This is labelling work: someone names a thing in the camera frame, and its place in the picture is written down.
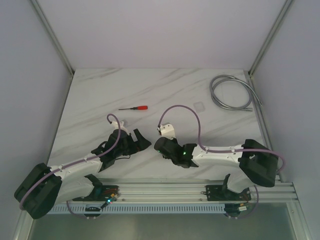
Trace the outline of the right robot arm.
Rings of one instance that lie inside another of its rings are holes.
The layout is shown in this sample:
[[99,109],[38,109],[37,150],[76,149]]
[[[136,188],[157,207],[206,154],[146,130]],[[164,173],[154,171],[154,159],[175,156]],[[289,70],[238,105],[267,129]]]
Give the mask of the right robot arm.
[[246,139],[244,144],[236,146],[207,147],[195,143],[181,146],[175,138],[160,137],[154,149],[163,158],[185,169],[205,165],[236,169],[226,174],[221,187],[223,197],[228,200],[254,185],[275,186],[279,157],[253,139]]

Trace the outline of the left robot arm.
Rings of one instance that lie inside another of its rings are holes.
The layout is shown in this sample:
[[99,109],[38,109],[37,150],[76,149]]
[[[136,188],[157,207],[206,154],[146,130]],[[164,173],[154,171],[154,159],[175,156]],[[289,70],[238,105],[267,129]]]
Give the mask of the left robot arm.
[[60,166],[37,164],[15,190],[14,198],[34,220],[66,201],[105,200],[106,187],[96,175],[121,157],[131,157],[152,144],[138,129],[133,133],[136,140],[125,130],[115,129],[108,140],[84,158]]

